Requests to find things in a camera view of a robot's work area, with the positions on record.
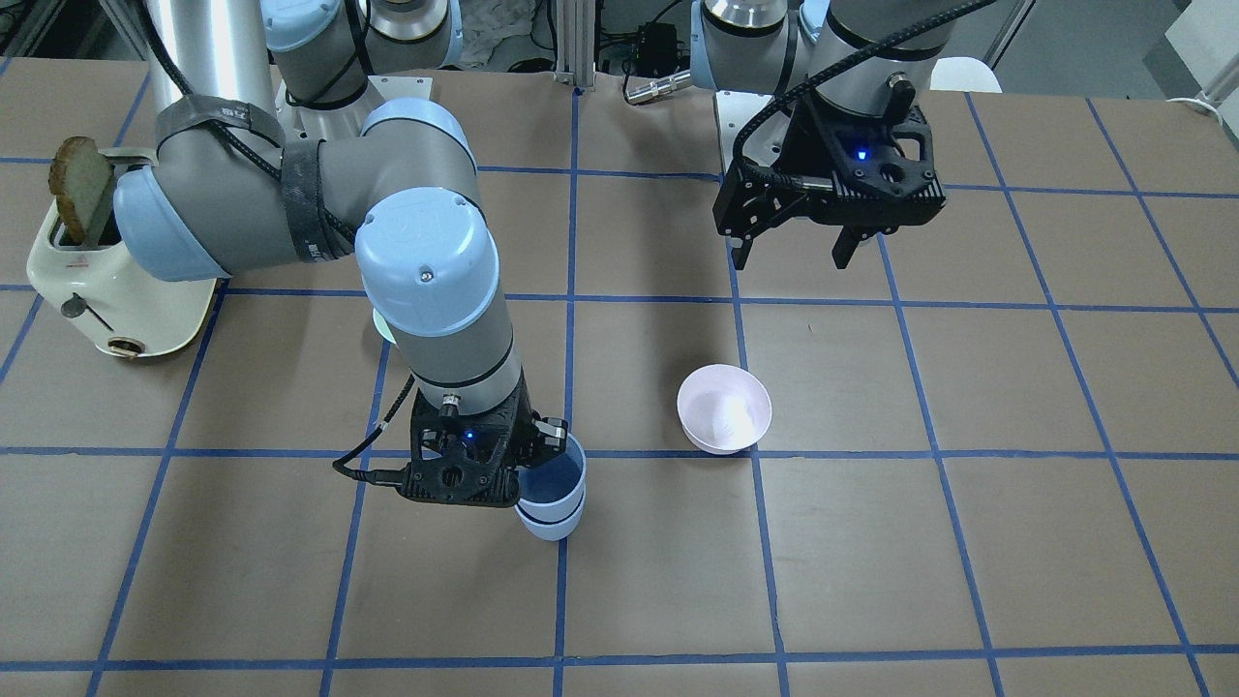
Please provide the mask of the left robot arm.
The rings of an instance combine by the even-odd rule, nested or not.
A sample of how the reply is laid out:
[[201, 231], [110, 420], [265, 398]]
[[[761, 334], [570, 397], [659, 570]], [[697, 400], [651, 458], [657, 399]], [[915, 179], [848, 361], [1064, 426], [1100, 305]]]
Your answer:
[[833, 264], [947, 207], [921, 110], [957, 19], [978, 1], [695, 1], [690, 73], [769, 99], [724, 147], [712, 204], [735, 269], [792, 218], [836, 227]]

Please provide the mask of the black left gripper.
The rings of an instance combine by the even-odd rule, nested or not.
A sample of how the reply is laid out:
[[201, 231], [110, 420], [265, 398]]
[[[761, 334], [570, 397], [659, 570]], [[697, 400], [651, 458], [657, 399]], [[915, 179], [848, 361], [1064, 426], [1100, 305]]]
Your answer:
[[761, 109], [761, 125], [783, 129], [769, 163], [735, 147], [715, 202], [717, 234], [732, 239], [743, 272], [756, 238], [803, 217], [841, 227], [833, 265], [846, 269], [873, 233], [923, 227], [947, 207], [932, 132], [907, 76], [878, 88], [877, 115], [847, 114], [814, 89], [782, 94]]

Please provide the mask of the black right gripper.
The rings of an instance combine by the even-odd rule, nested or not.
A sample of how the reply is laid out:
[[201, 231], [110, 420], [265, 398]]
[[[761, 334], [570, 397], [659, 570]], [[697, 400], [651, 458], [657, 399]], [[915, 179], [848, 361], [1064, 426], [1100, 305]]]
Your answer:
[[482, 413], [447, 413], [418, 396], [410, 418], [410, 461], [400, 495], [411, 501], [512, 508], [518, 470], [545, 465], [566, 451], [569, 423], [532, 409], [527, 381]]

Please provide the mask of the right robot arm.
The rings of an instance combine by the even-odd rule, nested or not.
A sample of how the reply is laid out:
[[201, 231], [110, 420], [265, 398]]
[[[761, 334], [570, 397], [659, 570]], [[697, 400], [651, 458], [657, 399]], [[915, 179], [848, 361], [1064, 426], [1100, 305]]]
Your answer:
[[416, 389], [399, 470], [335, 469], [411, 501], [549, 501], [567, 423], [532, 407], [458, 120], [383, 97], [375, 68], [445, 67], [456, 1], [136, 1], [166, 76], [151, 165], [112, 196], [121, 241], [165, 282], [356, 258]]

